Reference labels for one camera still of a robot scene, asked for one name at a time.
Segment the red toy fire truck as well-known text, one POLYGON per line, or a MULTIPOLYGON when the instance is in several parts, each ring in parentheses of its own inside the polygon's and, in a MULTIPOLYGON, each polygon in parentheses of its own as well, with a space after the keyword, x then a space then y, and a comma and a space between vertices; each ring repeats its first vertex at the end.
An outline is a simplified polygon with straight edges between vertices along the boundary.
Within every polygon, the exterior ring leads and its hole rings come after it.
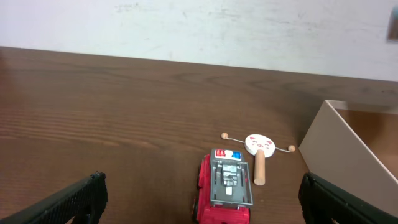
POLYGON ((253 206, 248 163, 239 151, 213 149, 201 161, 192 217, 196 223, 249 224, 253 206))

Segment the colourful puzzle cube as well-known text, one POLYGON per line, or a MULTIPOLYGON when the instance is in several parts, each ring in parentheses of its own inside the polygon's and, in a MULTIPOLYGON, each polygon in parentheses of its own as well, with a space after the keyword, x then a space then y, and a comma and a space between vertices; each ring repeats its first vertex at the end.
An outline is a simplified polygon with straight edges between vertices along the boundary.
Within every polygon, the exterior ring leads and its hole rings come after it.
POLYGON ((397 42, 398 40, 398 8, 394 6, 387 27, 387 40, 397 42))

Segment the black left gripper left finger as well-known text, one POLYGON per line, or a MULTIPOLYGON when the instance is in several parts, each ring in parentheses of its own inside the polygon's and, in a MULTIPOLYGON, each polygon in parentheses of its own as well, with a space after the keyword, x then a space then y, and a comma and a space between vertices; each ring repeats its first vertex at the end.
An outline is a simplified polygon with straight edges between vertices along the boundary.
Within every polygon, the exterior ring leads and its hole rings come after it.
POLYGON ((99 223, 108 202, 106 175, 95 172, 15 214, 1 224, 99 223))

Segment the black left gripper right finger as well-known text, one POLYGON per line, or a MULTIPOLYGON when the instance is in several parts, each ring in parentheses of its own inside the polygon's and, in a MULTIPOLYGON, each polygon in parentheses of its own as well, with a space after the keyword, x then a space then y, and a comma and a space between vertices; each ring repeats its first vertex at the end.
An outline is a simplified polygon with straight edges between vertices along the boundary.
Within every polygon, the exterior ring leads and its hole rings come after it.
POLYGON ((306 224, 397 224, 397 217, 311 172, 303 175, 298 199, 306 224))

